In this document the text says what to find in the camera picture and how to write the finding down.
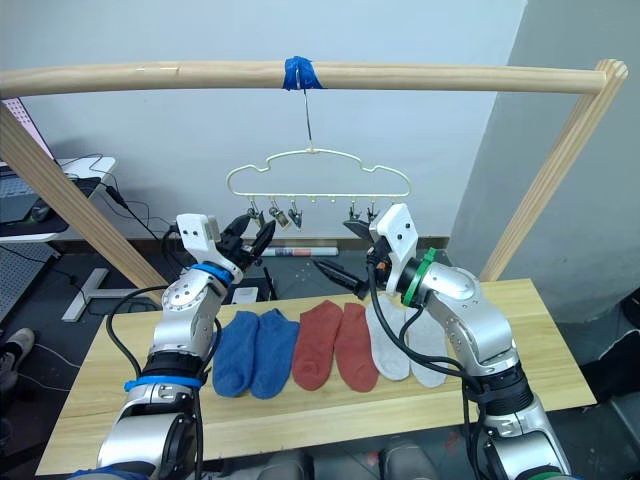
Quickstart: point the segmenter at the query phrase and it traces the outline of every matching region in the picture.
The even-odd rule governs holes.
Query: red sock
[[[378,370],[371,356],[369,328],[362,305],[347,303],[344,306],[335,349],[338,370],[347,385],[357,392],[368,392],[375,387]]]
[[[329,378],[333,344],[341,319],[342,310],[329,300],[300,314],[300,331],[293,353],[293,379],[305,390],[316,390]]]

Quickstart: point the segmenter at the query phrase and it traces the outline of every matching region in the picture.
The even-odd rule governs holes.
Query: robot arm
[[[243,271],[260,257],[275,231],[275,222],[269,222],[252,245],[244,245],[241,235],[249,220],[247,215],[238,217],[220,234],[214,218],[177,217],[185,248],[198,263],[162,295],[162,319],[155,328],[147,363],[125,385],[127,399],[100,448],[98,468],[77,472],[74,478],[138,475],[135,478],[173,480],[187,478],[194,469],[199,472],[198,389],[220,340],[215,317],[227,287],[242,279]]]
[[[569,464],[540,399],[529,388],[509,322],[486,299],[478,280],[466,270],[435,262],[435,251],[422,260],[415,258],[418,234],[405,204],[392,205],[363,238],[374,242],[367,257],[374,306],[380,286],[390,295],[400,293],[404,305],[426,309],[444,328],[458,358],[449,363],[461,367],[452,373],[462,377],[463,393],[478,405],[479,423],[488,434],[484,451],[492,478],[569,475]],[[327,262],[315,263],[329,279],[362,298],[361,280]],[[382,310],[377,308],[376,313],[384,327]],[[439,362],[419,358],[403,339],[392,340],[408,355],[418,355],[412,358],[419,363],[443,369]]]

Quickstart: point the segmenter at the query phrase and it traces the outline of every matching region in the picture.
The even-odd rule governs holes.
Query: white sock
[[[391,303],[386,294],[378,297],[380,308],[387,323],[398,335],[402,325],[404,325],[404,311]],[[369,327],[369,337],[371,338],[371,354],[373,363],[382,376],[389,380],[402,380],[409,376],[409,357],[396,347],[387,336],[380,325],[373,305],[369,305],[366,310],[367,326]]]
[[[415,308],[408,308],[405,312],[406,320],[416,313]],[[412,350],[423,355],[447,356],[447,339],[444,329],[425,310],[422,315],[407,330],[407,344]],[[425,387],[437,387],[442,385],[447,378],[444,373],[435,372],[431,369],[418,365],[411,360],[411,371],[418,381]]]

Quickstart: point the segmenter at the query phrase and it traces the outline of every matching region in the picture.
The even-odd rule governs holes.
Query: wooden table
[[[530,280],[484,284],[489,300],[507,316],[531,387],[547,410],[595,403],[578,366]],[[224,326],[237,310],[257,313],[278,308],[291,320],[325,298],[338,305],[353,295],[300,298],[224,306]],[[160,312],[118,315],[114,328],[144,364]],[[104,326],[96,335],[42,457],[38,474],[68,473],[95,466],[132,370],[111,344]],[[308,392],[292,379],[271,400],[245,394],[217,396],[211,384],[201,392],[206,459],[233,457],[462,423],[459,381],[425,388],[414,377],[400,382],[378,379],[369,393],[350,390],[334,365],[327,383]]]

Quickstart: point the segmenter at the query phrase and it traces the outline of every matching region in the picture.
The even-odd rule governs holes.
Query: wooden frame
[[[581,94],[546,162],[522,198],[480,279],[497,280],[571,168],[628,76],[619,60],[594,70],[535,67],[314,62],[325,88],[466,90]],[[282,88],[283,62],[151,62],[4,72],[2,98],[170,88]],[[51,163],[3,105],[0,157],[137,287],[162,277]]]

